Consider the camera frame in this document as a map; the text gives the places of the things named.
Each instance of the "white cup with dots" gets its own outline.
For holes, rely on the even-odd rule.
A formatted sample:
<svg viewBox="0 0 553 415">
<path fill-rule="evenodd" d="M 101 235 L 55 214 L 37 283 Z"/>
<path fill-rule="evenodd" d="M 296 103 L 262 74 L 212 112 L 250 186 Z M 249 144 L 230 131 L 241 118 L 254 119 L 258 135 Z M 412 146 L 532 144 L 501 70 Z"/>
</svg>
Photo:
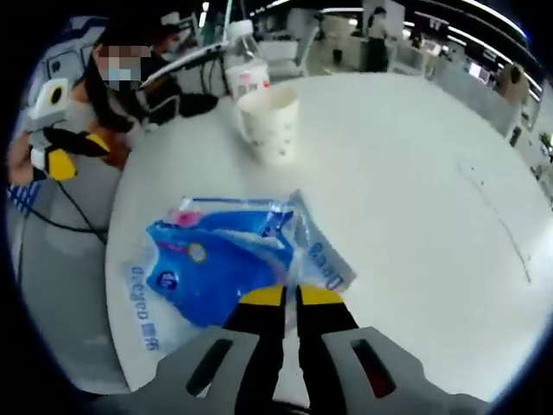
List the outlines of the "white cup with dots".
<svg viewBox="0 0 553 415">
<path fill-rule="evenodd" d="M 282 164 L 295 154 L 300 102 L 292 88 L 269 88 L 238 100 L 241 132 L 256 159 Z"/>
</svg>

